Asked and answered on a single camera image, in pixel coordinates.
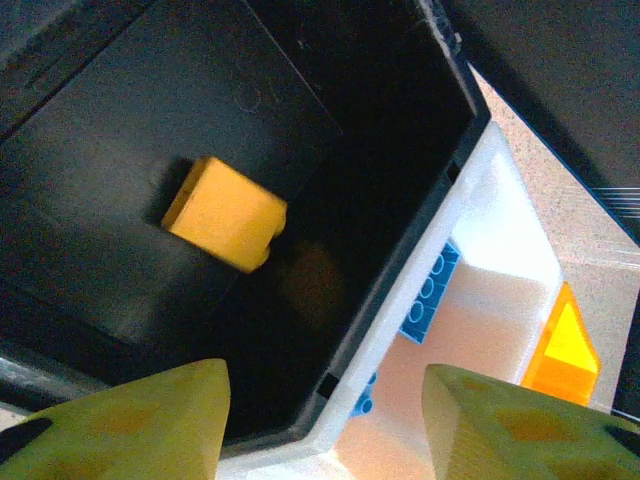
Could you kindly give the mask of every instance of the blue lego brick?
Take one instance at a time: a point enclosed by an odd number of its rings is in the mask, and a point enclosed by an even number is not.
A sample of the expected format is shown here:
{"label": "blue lego brick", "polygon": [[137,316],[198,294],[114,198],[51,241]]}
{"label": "blue lego brick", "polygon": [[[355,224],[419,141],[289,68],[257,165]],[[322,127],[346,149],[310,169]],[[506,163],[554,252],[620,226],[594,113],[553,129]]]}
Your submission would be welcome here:
{"label": "blue lego brick", "polygon": [[371,410],[373,410],[373,398],[371,398],[371,396],[373,395],[373,385],[377,380],[378,372],[374,372],[373,375],[371,375],[369,382],[367,382],[367,386],[362,392],[362,395],[360,395],[360,398],[358,398],[356,406],[353,407],[353,410],[351,411],[351,417],[366,415],[367,413],[371,412]]}
{"label": "blue lego brick", "polygon": [[459,258],[458,251],[447,243],[400,327],[400,333],[408,339],[424,343]]}

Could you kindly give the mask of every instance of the yellow lego brick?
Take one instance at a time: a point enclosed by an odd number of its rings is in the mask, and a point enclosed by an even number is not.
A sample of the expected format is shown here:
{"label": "yellow lego brick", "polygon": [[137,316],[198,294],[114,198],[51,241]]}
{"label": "yellow lego brick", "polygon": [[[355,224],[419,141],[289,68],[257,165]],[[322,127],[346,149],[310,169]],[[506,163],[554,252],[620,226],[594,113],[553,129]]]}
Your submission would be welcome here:
{"label": "yellow lego brick", "polygon": [[165,214],[171,233],[244,272],[262,265],[287,204],[217,158],[195,163]]}
{"label": "yellow lego brick", "polygon": [[447,365],[427,367],[422,409],[438,480],[640,478],[621,418]]}
{"label": "yellow lego brick", "polygon": [[588,405],[600,374],[571,288],[562,286],[522,386],[578,405]]}
{"label": "yellow lego brick", "polygon": [[42,410],[0,479],[213,479],[229,402],[225,361],[202,360]]}

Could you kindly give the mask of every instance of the black plastic bin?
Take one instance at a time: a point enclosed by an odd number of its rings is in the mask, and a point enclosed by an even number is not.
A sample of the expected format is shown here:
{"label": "black plastic bin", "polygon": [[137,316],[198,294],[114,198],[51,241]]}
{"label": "black plastic bin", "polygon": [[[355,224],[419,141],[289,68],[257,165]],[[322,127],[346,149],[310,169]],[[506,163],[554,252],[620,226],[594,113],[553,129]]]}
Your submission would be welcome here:
{"label": "black plastic bin", "polygon": [[[2,76],[0,336],[108,385],[226,359],[227,454],[309,431],[489,118],[431,2],[250,3],[88,2]],[[159,226],[210,155],[289,202],[250,275]]]}

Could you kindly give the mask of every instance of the white container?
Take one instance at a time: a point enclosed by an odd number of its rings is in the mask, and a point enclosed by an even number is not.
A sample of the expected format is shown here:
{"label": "white container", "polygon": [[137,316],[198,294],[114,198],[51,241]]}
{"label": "white container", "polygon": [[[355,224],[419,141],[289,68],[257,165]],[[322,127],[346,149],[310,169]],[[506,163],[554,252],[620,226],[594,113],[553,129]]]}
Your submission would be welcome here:
{"label": "white container", "polygon": [[[416,345],[396,333],[449,238],[460,263],[425,344]],[[223,459],[217,478],[424,478],[425,366],[449,363],[519,383],[561,285],[506,139],[490,123],[309,435]],[[349,420],[376,370],[373,412]],[[332,454],[319,455],[339,438]]]}

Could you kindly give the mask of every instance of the yellow foam block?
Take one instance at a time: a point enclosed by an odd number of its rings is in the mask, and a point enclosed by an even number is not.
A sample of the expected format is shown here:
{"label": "yellow foam block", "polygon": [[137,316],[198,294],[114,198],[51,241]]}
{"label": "yellow foam block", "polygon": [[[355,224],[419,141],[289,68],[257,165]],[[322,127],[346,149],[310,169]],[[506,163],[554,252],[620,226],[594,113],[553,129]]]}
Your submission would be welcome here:
{"label": "yellow foam block", "polygon": [[567,283],[562,286],[522,386],[588,405],[600,374],[580,309]]}
{"label": "yellow foam block", "polygon": [[438,480],[640,478],[621,418],[447,365],[427,367],[422,408]]}
{"label": "yellow foam block", "polygon": [[229,402],[226,363],[202,360],[42,410],[0,479],[213,479]]}
{"label": "yellow foam block", "polygon": [[162,225],[234,267],[251,272],[284,229],[287,204],[217,158],[195,163]]}

